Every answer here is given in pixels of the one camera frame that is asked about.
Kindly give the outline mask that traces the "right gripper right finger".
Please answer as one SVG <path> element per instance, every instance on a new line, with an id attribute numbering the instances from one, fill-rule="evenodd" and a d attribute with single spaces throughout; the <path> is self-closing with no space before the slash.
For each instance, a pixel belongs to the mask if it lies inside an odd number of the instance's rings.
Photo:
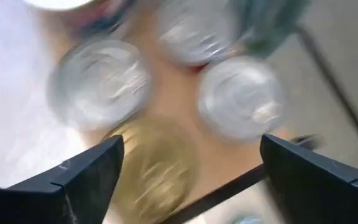
<path id="1" fill-rule="evenodd" d="M 264 134 L 260 155 L 292 223 L 358 223 L 358 169 Z"/>

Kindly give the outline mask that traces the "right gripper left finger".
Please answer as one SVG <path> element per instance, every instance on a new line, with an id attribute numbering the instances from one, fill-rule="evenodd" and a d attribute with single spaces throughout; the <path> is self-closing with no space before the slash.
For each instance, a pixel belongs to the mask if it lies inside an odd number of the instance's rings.
<path id="1" fill-rule="evenodd" d="M 62 188 L 70 223 L 102 223 L 124 158 L 121 135 L 69 159 L 69 168 L 51 180 Z"/>

